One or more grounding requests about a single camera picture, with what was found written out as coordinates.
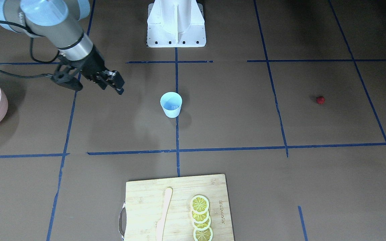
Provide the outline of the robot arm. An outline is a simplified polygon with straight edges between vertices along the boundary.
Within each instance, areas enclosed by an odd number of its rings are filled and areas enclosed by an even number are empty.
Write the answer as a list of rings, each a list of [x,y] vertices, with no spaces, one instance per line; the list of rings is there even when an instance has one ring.
[[[101,89],[113,88],[122,94],[124,80],[116,70],[109,70],[97,47],[79,21],[91,11],[87,0],[0,0],[0,25],[31,39],[46,37],[57,49],[60,60],[48,77],[57,85],[74,91],[83,86],[77,75]]]

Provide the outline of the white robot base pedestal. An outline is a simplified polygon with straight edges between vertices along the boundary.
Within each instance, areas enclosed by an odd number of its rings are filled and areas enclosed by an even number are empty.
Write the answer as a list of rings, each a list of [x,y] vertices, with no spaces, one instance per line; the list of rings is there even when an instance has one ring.
[[[196,0],[155,0],[150,3],[146,46],[149,48],[206,46],[203,4]]]

